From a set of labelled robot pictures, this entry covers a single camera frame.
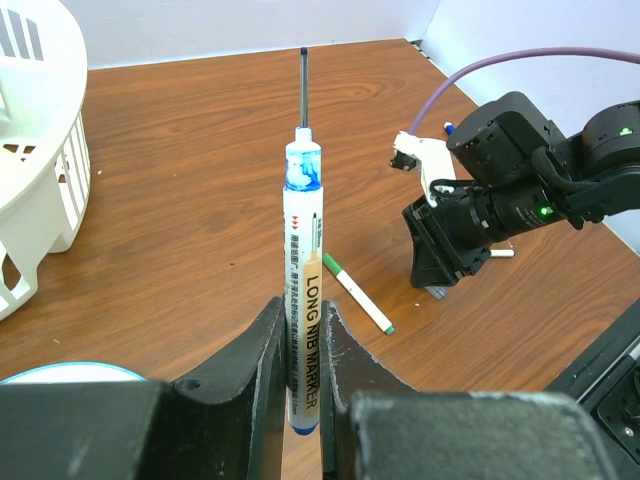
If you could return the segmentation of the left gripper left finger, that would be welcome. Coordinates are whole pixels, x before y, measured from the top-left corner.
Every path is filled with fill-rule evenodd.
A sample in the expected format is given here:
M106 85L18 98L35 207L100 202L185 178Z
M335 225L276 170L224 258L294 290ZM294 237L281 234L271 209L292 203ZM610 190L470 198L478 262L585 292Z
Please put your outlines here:
M277 479L285 416L284 302L171 382L8 383L5 479Z

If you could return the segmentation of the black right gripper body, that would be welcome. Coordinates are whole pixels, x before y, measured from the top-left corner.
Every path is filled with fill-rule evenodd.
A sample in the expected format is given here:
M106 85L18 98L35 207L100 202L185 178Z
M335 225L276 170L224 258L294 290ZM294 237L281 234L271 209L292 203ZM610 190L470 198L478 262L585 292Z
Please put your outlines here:
M415 288L453 287L473 276L491 256L493 199L468 192L434 204L423 195L402 212L413 256L410 283Z

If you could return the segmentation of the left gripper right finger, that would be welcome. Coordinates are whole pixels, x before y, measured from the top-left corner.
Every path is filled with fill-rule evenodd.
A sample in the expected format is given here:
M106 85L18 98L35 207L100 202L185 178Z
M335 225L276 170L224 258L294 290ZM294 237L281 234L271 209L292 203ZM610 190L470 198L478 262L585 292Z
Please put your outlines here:
M547 392L419 392L323 304L326 479L615 479L591 418Z

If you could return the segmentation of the purple pen cap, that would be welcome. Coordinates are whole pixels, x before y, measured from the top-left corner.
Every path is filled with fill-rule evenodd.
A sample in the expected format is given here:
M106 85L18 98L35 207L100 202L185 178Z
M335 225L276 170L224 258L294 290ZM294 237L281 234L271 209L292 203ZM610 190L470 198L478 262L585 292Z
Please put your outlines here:
M425 288L425 290L438 300L444 299L449 292L449 289L447 287L440 286L428 286Z

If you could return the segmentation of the green pen cap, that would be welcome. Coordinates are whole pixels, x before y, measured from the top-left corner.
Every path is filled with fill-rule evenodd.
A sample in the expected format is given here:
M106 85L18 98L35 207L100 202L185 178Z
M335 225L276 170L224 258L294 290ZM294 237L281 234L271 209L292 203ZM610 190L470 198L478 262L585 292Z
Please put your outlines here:
M342 266L329 253L323 255L323 264L334 276L338 276L343 271Z

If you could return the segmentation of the white green pen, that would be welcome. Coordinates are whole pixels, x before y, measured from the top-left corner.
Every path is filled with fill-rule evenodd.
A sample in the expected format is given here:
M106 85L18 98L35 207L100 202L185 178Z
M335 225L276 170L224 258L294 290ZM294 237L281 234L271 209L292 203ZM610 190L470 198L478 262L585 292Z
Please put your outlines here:
M338 276L334 277L384 334L391 335L395 332L395 328L388 317L344 269Z

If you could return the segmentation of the white purple pen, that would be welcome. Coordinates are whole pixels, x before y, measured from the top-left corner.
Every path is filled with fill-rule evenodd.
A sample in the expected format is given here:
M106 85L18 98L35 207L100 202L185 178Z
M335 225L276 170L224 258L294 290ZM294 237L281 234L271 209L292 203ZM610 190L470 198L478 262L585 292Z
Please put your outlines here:
M322 147L309 124L309 53L300 51L299 124L285 147L285 320L288 422L299 435L319 423L319 336L323 302Z

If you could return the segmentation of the grey pen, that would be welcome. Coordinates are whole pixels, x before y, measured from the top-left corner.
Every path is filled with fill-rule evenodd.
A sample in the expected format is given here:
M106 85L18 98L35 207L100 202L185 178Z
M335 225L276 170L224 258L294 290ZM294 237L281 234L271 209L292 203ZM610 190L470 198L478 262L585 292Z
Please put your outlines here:
M492 258L513 258L515 251L513 249L492 249L490 256Z

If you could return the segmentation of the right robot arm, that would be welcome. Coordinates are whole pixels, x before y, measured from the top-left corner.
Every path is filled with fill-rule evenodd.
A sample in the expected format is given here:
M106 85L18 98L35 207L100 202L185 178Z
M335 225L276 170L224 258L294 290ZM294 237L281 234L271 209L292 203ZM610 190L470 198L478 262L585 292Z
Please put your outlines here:
M494 244L566 220L575 229L639 207L639 104L608 107L571 137L521 92L467 116L444 141L401 132L392 167L419 169L403 211L415 288L476 274Z

